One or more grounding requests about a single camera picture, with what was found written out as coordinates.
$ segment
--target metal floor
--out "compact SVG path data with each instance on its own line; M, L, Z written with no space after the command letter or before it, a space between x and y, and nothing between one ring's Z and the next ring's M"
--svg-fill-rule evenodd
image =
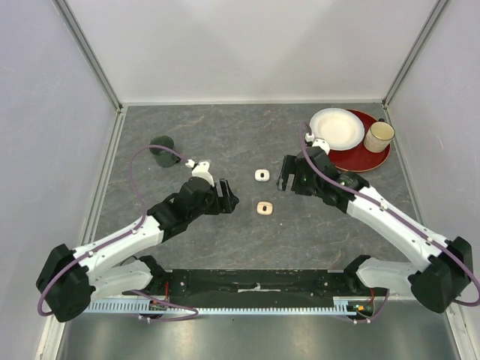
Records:
M83 314L58 360L456 360L446 317L389 301L370 325L328 316L205 316L152 323Z

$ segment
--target cup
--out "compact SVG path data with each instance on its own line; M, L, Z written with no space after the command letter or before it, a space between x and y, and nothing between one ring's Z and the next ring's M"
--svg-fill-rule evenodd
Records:
M394 128L380 119L370 126L363 144L369 152L382 152L395 136Z
M152 139L150 145L162 145L173 150L173 146L175 144L171 137L162 135ZM169 153L168 151L162 150L161 148L150 148L150 152L160 167L172 167L180 161L179 157Z

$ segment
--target white plate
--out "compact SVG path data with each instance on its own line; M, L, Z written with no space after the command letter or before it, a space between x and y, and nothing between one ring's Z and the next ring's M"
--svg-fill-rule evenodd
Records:
M320 110L310 120L310 127L313 135L324 139L332 150L355 148L365 135L362 121L345 109Z

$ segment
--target beige cup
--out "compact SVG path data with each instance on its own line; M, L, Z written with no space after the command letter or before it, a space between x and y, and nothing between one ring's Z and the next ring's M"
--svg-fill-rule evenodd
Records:
M370 126L363 144L369 152L383 151L395 136L395 130L386 122L377 121Z

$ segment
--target red wire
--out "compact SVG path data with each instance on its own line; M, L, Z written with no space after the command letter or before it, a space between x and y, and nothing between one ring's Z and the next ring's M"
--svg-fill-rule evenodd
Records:
M168 281L165 283L165 300L168 300Z
M368 302L367 306L370 305L375 300L375 291L374 289L370 289L370 301Z

